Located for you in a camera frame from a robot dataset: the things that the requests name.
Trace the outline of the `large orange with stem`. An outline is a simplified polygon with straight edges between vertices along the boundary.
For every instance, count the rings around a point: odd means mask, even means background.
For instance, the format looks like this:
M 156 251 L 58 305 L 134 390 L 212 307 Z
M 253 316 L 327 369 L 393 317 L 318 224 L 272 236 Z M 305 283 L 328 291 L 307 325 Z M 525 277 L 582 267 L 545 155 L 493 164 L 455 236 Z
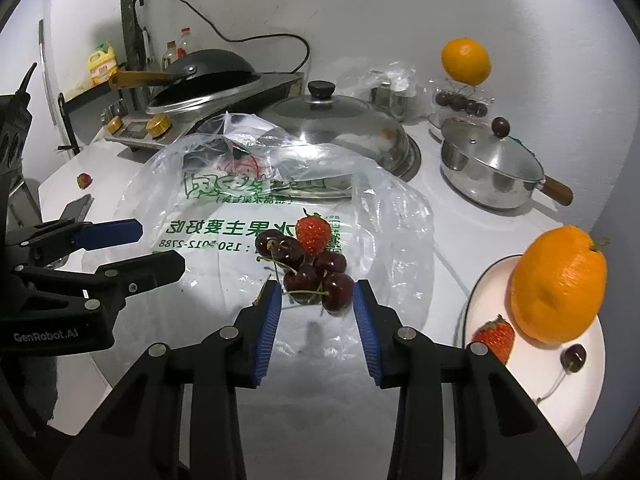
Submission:
M 556 346 L 588 330 L 602 307 L 608 265 L 602 246 L 577 226 L 544 232 L 518 260 L 509 310 L 530 339 Z

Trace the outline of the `black smartphone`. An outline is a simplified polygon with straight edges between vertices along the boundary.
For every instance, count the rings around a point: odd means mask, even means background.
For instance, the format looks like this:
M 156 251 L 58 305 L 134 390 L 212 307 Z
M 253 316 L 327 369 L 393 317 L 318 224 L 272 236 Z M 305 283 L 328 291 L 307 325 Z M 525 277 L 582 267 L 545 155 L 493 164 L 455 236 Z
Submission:
M 84 222 L 92 203 L 93 196 L 91 194 L 85 194 L 84 196 L 81 196 L 81 198 L 73 200 L 65 206 L 62 214 L 60 215 L 60 220 Z

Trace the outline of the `stray strawberry on table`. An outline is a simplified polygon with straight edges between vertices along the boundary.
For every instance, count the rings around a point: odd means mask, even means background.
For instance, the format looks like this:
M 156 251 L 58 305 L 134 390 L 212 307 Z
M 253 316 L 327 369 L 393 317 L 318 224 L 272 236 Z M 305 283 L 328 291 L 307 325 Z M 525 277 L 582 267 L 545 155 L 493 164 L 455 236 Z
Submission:
M 76 181 L 78 188 L 84 190 L 85 188 L 88 188 L 88 186 L 92 183 L 92 177 L 90 176 L 90 174 L 86 174 L 85 172 L 83 172 L 82 174 L 78 174 Z

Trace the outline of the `dark cherry cluster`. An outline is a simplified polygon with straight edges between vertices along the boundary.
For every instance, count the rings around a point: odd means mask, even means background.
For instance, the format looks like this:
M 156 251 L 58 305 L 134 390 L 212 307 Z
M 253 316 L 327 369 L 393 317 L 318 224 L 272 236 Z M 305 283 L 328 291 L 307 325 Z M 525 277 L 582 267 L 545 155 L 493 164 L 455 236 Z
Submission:
M 276 229 L 256 237 L 258 257 L 283 271 L 281 283 L 296 304 L 321 304 L 331 314 L 339 314 L 352 302 L 355 282 L 347 274 L 347 259 L 328 247 L 310 258 L 294 236 Z

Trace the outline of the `clear plastic bag green print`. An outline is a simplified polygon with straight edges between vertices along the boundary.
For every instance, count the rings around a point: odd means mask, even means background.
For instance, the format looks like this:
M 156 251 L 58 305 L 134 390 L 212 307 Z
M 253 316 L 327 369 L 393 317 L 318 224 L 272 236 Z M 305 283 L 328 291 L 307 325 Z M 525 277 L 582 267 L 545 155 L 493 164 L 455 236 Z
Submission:
M 290 236 L 296 222 L 329 223 L 328 246 L 348 274 L 370 283 L 407 324 L 427 319 L 434 288 L 434 218 L 426 197 L 376 162 L 339 146 L 299 141 L 252 116 L 227 115 L 152 156 L 122 193 L 114 215 L 137 219 L 137 243 L 85 256 L 102 263 L 175 250 L 182 278 L 132 298 L 115 324 L 112 358 L 131 363 L 148 345 L 203 339 L 232 321 L 276 270 L 258 236 Z

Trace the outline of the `black umbrella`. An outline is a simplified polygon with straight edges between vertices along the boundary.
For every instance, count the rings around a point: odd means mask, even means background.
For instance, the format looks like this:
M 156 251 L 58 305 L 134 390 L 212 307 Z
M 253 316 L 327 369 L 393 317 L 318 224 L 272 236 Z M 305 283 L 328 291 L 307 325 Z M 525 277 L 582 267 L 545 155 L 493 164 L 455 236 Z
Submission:
M 143 27 L 138 20 L 138 8 L 143 8 L 144 0 L 129 1 L 122 14 L 124 25 L 124 41 L 127 52 L 127 60 L 132 70 L 144 70 L 146 62 L 146 49 L 144 43 Z

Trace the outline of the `small steel saucepan with lid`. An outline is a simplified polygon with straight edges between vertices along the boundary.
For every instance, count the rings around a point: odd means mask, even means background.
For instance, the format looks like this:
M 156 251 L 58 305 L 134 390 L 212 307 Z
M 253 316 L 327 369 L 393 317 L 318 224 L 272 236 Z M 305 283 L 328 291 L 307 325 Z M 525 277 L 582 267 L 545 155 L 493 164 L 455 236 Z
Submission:
M 547 176 L 536 156 L 510 137 L 510 124 L 497 117 L 491 125 L 452 118 L 440 127 L 440 171 L 446 181 L 473 203 L 492 210 L 514 210 L 535 191 L 568 206 L 574 193 Z

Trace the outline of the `oil bottle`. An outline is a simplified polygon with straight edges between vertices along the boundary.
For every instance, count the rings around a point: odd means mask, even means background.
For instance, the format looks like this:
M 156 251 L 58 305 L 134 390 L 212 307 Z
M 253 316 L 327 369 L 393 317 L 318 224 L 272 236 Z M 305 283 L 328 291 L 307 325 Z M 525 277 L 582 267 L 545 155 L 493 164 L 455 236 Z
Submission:
M 166 51 L 162 57 L 162 70 L 167 72 L 169 66 L 171 66 L 172 63 L 175 63 L 178 58 L 178 48 L 175 40 L 168 41 L 166 44 Z

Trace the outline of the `large steel wok lid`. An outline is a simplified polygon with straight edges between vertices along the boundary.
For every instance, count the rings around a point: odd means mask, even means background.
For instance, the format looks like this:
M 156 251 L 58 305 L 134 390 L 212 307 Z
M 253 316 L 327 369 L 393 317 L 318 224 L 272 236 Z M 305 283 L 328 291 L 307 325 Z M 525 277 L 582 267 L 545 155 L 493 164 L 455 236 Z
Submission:
M 340 96 L 332 82 L 312 80 L 307 89 L 259 116 L 308 144 L 332 143 L 373 159 L 406 182 L 418 173 L 420 148 L 397 119 L 360 99 Z

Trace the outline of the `steel condiment cups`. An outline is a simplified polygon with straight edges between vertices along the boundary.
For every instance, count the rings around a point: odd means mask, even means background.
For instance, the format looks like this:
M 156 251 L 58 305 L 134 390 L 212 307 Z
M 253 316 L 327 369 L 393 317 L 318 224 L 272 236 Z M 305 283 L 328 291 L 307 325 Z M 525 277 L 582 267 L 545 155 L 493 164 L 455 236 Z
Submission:
M 409 116 L 412 97 L 405 91 L 392 89 L 389 81 L 382 81 L 370 91 L 370 102 L 376 110 L 392 116 L 398 122 L 404 122 Z

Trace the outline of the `steel induction cooker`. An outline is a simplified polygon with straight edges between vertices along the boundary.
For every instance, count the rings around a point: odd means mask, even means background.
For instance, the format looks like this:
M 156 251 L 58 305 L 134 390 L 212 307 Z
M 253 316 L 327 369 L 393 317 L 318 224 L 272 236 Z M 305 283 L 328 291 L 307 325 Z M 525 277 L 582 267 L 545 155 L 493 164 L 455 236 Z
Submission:
M 304 74 L 264 73 L 237 89 L 224 90 L 166 106 L 149 106 L 143 113 L 130 113 L 122 118 L 122 126 L 115 132 L 103 129 L 103 139 L 128 146 L 133 150 L 159 151 L 201 128 L 210 118 L 224 113 L 257 114 L 267 106 L 303 90 Z M 170 122 L 168 130 L 153 138 L 146 124 L 154 116 L 165 114 Z

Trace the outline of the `clear glass container with cherries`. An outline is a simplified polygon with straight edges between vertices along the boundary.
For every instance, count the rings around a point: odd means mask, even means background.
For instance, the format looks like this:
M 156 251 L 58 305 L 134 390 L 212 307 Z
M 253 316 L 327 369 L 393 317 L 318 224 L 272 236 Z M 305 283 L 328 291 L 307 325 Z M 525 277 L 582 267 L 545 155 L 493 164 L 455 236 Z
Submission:
M 427 119 L 436 128 L 447 119 L 471 124 L 487 122 L 496 100 L 485 87 L 462 84 L 450 78 L 430 79 L 427 93 L 431 107 Z

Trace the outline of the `crumpled clear plastic bag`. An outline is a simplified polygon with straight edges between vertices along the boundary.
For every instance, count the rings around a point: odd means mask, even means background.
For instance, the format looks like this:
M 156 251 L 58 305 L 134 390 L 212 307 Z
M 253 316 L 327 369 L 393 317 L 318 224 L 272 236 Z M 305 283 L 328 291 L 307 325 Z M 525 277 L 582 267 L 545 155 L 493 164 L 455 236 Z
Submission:
M 418 76 L 416 68 L 406 62 L 391 62 L 386 66 L 358 68 L 341 86 L 346 96 L 368 101 L 370 91 L 382 81 L 389 81 L 392 89 L 405 91 L 407 96 L 415 98 L 418 95 Z

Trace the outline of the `grey refrigerator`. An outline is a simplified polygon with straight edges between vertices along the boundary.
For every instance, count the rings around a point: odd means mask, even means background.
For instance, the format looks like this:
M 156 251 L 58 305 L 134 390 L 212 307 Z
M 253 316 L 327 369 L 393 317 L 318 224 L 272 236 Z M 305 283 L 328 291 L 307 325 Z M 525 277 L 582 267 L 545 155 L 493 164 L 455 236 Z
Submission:
M 578 466 L 586 479 L 630 479 L 639 472 L 639 135 L 591 232 L 611 237 L 601 325 L 603 389 L 588 422 Z

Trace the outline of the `orange on glass container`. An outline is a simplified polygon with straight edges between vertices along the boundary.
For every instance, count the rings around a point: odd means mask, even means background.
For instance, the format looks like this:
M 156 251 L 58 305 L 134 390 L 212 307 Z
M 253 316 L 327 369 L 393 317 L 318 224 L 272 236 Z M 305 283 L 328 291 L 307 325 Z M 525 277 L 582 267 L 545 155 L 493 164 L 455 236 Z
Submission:
M 486 49 L 471 38 L 448 41 L 440 54 L 447 75 L 462 84 L 479 86 L 491 73 L 491 60 Z

